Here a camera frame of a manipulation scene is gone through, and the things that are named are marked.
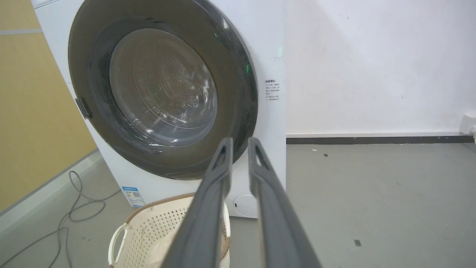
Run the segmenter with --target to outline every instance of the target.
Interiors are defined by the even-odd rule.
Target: perforated basket
[[[184,218],[194,194],[186,194],[163,199],[145,205],[136,210],[114,232],[108,250],[110,268],[141,268],[147,265],[150,249],[155,242],[174,230]],[[124,237],[117,256],[114,247],[119,233],[124,230]],[[228,268],[230,263],[230,217],[227,205],[223,205],[223,238],[221,245],[221,268]]]

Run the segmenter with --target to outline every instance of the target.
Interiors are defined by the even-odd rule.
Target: basket handle
[[[111,237],[111,241],[109,242],[109,250],[108,250],[108,262],[109,265],[116,265],[119,261],[119,256],[122,251],[122,247],[124,246],[124,242],[126,241],[126,236],[127,236],[127,231],[128,229],[127,223],[119,226],[119,228],[114,232],[114,235]],[[116,240],[118,239],[119,233],[124,230],[124,237],[122,238],[122,242],[119,247],[118,255],[116,256],[116,259],[114,259],[114,247],[116,246]]]

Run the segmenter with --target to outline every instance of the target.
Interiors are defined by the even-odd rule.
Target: white washing machine
[[[284,0],[32,0],[131,206],[196,191],[234,140],[231,216],[256,217],[248,138],[286,185]]]

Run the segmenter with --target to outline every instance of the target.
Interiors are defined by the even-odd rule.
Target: gray cable
[[[73,182],[73,178],[71,177],[71,174],[74,173],[74,175],[76,175],[76,177],[78,178],[79,180],[79,189],[76,187],[76,185],[74,184]],[[71,182],[71,184],[73,185],[74,189],[76,189],[76,191],[79,193],[78,195],[78,198],[76,198],[76,201],[74,201],[73,203],[73,206],[71,207],[71,210],[65,214],[65,216],[63,216],[63,218],[61,218],[61,221],[59,221],[59,224],[58,224],[58,228],[56,228],[55,231],[43,236],[42,238],[39,238],[38,240],[36,240],[35,242],[29,244],[26,248],[22,249],[20,252],[18,252],[17,254],[13,255],[11,258],[9,258],[6,262],[4,262],[2,265],[0,265],[0,268],[4,267],[7,263],[9,263],[11,260],[13,260],[16,256],[20,255],[23,251],[25,251],[26,249],[28,249],[29,247],[35,245],[36,243],[40,242],[41,240],[49,237],[49,236],[52,236],[54,234],[57,234],[58,236],[58,251],[56,252],[56,256],[55,258],[53,259],[53,261],[51,262],[51,264],[48,266],[48,268],[51,268],[51,266],[53,266],[53,264],[55,263],[56,259],[58,258],[58,256],[60,255],[60,252],[61,252],[61,239],[60,239],[60,231],[63,230],[63,229],[66,229],[66,241],[65,241],[65,249],[66,249],[66,257],[68,259],[68,264],[69,264],[69,268],[72,268],[73,266],[71,265],[71,259],[69,257],[69,252],[68,252],[68,234],[69,234],[69,228],[68,227],[61,227],[61,224],[63,224],[63,221],[64,219],[66,218],[66,216],[68,216],[69,220],[71,222],[81,222],[81,221],[85,221],[85,220],[88,220],[92,217],[95,217],[97,216],[99,213],[101,213],[101,211],[106,207],[106,202],[104,202],[105,200],[113,197],[115,194],[117,194],[118,192],[120,192],[120,190],[118,190],[117,192],[111,194],[110,196],[106,197],[106,198],[103,198],[103,199],[94,199],[94,198],[91,198],[91,197],[88,197],[86,195],[83,194],[83,182],[81,181],[81,177],[78,175],[78,173],[76,173],[75,171],[70,171],[69,172],[69,181]],[[85,204],[82,204],[80,205],[79,207],[75,207],[77,202],[79,201],[79,199],[82,197],[84,197],[85,199],[88,200],[87,203]],[[93,203],[102,203],[102,207],[101,209],[96,212],[95,214],[89,216],[89,217],[86,217],[86,218],[82,218],[82,219],[73,219],[71,218],[71,213],[73,213],[75,210],[83,207],[83,206],[86,206],[86,205],[89,205],[89,204],[93,204]]]

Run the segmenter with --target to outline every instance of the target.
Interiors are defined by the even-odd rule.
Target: washing machine door
[[[253,134],[251,60],[230,21],[205,0],[86,0],[68,57],[85,117],[151,173],[200,179],[222,138],[233,137],[237,160]]]

